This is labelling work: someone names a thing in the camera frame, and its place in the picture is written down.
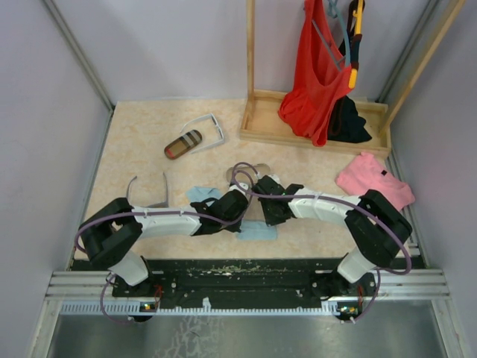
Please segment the map print glasses case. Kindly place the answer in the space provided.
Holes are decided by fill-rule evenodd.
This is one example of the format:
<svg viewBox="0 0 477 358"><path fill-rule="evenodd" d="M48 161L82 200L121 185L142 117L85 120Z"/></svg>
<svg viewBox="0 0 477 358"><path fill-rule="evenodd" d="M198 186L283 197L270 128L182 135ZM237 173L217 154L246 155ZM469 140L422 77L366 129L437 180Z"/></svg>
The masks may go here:
<svg viewBox="0 0 477 358"><path fill-rule="evenodd" d="M256 183L258 179L271 173L271 167L265 163L245 165L241 164L237 166L236 170L233 167L229 167L226 171L226 182L232 183L232 176L235 174L235 179L239 183Z"/></svg>

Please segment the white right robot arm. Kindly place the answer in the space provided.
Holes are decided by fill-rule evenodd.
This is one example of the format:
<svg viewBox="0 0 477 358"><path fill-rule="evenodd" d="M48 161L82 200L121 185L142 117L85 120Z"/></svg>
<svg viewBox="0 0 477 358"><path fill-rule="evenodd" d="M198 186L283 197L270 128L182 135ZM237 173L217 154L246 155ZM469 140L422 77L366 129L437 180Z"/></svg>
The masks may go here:
<svg viewBox="0 0 477 358"><path fill-rule="evenodd" d="M412 234L408 220L374 189L361 196L328 195L291 184L283 187L266 175L253 186L269 226L289 219L317 219L345 227L356 247L340 261L333 276L334 289L350 295L369 271L389 269Z"/></svg>

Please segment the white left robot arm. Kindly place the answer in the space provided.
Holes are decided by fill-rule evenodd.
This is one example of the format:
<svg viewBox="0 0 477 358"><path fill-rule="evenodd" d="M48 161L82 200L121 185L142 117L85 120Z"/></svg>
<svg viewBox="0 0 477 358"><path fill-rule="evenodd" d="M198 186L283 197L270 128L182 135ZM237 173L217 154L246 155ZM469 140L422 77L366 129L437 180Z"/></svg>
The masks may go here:
<svg viewBox="0 0 477 358"><path fill-rule="evenodd" d="M83 243L94 269L116 274L136 294L145 296L154 290L155 278L145 259L132 251L135 243L158 236L238 232L249 205L248 189L244 183L233 184L219 199L181 208L137 207L126 198L117 198L80 226L76 240Z"/></svg>

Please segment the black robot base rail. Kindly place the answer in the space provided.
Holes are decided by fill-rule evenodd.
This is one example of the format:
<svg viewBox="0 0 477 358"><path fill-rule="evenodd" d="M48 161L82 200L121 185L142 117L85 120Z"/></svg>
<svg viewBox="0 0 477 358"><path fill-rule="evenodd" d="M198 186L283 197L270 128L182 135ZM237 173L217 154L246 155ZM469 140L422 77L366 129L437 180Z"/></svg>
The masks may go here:
<svg viewBox="0 0 477 358"><path fill-rule="evenodd" d="M52 280L68 298L97 298L96 312L109 315L187 314L336 314L334 304L359 310L376 296L394 300L425 299L435 274L418 267L406 275L371 271L356 283L337 272L338 259L290 260L152 260L151 276L130 286L120 277L86 270L76 262L72 271Z"/></svg>

